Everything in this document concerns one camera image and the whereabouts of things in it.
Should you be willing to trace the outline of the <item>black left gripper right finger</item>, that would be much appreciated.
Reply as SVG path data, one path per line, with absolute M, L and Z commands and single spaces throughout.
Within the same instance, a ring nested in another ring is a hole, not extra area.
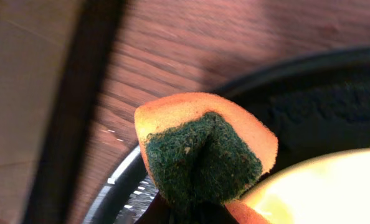
M 201 223 L 210 224 L 270 224 L 261 214 L 239 200 L 225 205 L 203 203 L 200 206 Z

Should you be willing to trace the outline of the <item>yellow plate with sauce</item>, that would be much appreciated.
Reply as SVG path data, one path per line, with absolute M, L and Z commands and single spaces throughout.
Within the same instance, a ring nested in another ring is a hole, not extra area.
M 370 224 L 370 148 L 297 163 L 254 186 L 241 201 L 270 223 Z

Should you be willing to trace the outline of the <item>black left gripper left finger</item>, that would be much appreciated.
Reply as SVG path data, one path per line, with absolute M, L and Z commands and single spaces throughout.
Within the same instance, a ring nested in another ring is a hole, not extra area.
M 147 210 L 135 224 L 175 224 L 175 217 L 171 207 L 160 193 L 157 193 Z

